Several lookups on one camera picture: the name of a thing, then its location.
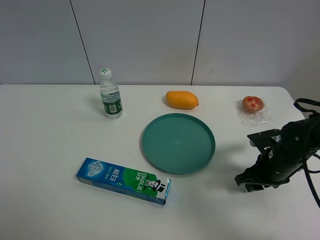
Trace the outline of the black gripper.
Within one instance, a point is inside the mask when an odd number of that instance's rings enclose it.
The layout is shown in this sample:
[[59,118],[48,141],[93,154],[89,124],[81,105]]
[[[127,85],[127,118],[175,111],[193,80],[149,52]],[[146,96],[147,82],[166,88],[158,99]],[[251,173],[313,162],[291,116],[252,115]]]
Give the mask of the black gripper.
[[243,173],[235,176],[238,186],[245,184],[248,193],[262,191],[287,184],[290,177],[302,169],[302,161],[285,157],[281,151],[268,149],[260,154],[255,164]]

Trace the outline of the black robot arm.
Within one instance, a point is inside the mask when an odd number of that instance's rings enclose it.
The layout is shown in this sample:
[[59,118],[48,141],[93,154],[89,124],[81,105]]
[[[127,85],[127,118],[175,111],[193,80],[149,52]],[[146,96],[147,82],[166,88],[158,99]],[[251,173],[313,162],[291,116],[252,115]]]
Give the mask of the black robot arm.
[[311,132],[312,119],[291,121],[282,129],[249,134],[247,137],[260,154],[255,164],[235,177],[238,186],[248,192],[287,184],[303,168],[303,157],[309,159],[320,150],[320,124]]

